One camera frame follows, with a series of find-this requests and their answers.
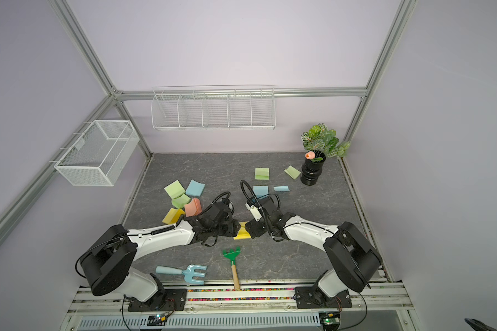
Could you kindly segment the pink memo pad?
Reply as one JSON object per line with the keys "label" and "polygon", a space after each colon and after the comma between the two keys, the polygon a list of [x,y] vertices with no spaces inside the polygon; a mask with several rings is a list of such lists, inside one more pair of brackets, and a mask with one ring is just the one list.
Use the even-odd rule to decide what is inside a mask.
{"label": "pink memo pad", "polygon": [[185,215],[187,217],[194,217],[202,213],[202,205],[198,198],[194,197],[184,206]]}

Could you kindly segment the torn blue memo page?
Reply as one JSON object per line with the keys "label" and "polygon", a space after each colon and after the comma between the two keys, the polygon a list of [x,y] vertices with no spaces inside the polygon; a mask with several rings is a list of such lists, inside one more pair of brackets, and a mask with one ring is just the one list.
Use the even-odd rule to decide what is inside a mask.
{"label": "torn blue memo page", "polygon": [[275,190],[276,192],[289,192],[290,191],[288,186],[274,186],[273,190]]}

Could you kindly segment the torn green memo page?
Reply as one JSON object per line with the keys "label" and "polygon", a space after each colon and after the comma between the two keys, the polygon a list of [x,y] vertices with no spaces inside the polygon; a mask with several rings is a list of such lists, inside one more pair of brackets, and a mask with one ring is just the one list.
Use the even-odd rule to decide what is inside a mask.
{"label": "torn green memo page", "polygon": [[290,178],[293,180],[296,180],[301,175],[301,172],[298,169],[294,168],[292,165],[290,165],[288,168],[286,168],[284,170],[284,172],[288,176],[290,176]]}

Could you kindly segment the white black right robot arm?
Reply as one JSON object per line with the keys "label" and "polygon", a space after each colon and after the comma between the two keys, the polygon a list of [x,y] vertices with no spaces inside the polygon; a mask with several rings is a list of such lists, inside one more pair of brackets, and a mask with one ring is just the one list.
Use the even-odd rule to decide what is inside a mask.
{"label": "white black right robot arm", "polygon": [[289,241],[300,241],[326,253],[332,269],[326,271],[314,285],[314,290],[328,298],[346,290],[361,293],[382,265],[380,253],[364,234],[350,222],[339,226],[321,224],[291,213],[283,214],[273,208],[245,205],[253,220],[246,224],[251,237],[265,233]]}

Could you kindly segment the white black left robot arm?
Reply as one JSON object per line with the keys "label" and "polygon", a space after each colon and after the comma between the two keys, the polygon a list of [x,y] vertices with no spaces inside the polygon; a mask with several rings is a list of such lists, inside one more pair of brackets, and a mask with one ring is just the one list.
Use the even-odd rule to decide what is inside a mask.
{"label": "white black left robot arm", "polygon": [[168,248],[202,244],[208,239],[235,237],[240,230],[233,217],[234,207],[222,198],[192,217],[180,217],[174,224],[127,230],[121,224],[111,226],[76,263],[84,272],[96,297],[118,293],[141,303],[160,305],[165,300],[161,281],[143,273],[133,263]]}

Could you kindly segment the light blue memo pad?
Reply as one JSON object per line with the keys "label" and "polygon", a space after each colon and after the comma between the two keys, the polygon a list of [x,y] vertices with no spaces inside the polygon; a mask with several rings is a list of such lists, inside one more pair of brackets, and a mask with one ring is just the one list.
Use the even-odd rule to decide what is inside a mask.
{"label": "light blue memo pad", "polygon": [[186,188],[186,195],[190,197],[201,197],[206,185],[195,180],[191,180]]}

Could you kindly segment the yellow fanned memo pad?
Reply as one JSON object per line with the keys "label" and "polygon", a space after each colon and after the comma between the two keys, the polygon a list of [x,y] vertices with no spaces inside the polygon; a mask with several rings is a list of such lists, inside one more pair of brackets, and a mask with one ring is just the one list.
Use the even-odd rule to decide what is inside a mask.
{"label": "yellow fanned memo pad", "polygon": [[176,224],[177,222],[179,222],[180,219],[185,217],[185,214],[186,213],[183,209],[171,208],[162,220],[162,223],[166,225]]}

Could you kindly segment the light green memo pad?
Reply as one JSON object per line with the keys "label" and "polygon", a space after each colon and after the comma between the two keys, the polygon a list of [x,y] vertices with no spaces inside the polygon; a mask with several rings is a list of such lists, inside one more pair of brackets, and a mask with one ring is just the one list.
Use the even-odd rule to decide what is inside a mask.
{"label": "light green memo pad", "polygon": [[164,187],[164,190],[172,200],[181,197],[186,192],[186,189],[178,180]]}

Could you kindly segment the light blue garden fork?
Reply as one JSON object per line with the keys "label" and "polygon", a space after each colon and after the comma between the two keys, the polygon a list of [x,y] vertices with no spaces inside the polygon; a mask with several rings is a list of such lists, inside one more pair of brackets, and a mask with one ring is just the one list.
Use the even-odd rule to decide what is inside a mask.
{"label": "light blue garden fork", "polygon": [[188,265],[185,269],[157,266],[155,272],[158,274],[182,275],[188,284],[202,285],[206,277],[206,266]]}

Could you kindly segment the black glossy vase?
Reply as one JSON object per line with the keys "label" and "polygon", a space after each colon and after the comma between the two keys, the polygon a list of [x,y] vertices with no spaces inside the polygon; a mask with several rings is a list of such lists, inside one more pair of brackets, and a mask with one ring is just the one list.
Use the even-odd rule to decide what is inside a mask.
{"label": "black glossy vase", "polygon": [[307,152],[301,168],[301,182],[306,186],[314,186],[323,172],[325,161],[326,155],[322,151]]}

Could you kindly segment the green artificial plant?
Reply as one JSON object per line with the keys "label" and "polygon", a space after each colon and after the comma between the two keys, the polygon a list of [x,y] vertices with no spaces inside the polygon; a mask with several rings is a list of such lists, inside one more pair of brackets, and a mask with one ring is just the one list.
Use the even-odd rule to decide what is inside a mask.
{"label": "green artificial plant", "polygon": [[305,159],[314,163],[322,163],[328,158],[343,158],[351,146],[351,142],[341,142],[336,131],[328,129],[325,124],[316,124],[301,135],[302,145],[306,150]]}

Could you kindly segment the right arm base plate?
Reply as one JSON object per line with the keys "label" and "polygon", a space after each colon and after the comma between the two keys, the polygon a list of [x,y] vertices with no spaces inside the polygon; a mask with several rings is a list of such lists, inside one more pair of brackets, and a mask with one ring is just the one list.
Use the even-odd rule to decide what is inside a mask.
{"label": "right arm base plate", "polygon": [[294,301],[299,309],[331,308],[342,310],[351,308],[352,302],[348,290],[339,292],[333,297],[329,297],[320,289],[313,286],[295,287]]}

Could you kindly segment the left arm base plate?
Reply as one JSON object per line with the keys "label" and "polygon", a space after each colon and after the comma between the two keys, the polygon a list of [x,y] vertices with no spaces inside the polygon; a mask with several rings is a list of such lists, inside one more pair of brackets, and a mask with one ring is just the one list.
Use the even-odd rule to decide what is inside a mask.
{"label": "left arm base plate", "polygon": [[156,311],[182,311],[186,304],[188,291],[185,288],[168,288],[159,290],[149,300],[140,302],[129,299],[127,310],[129,312],[156,312]]}

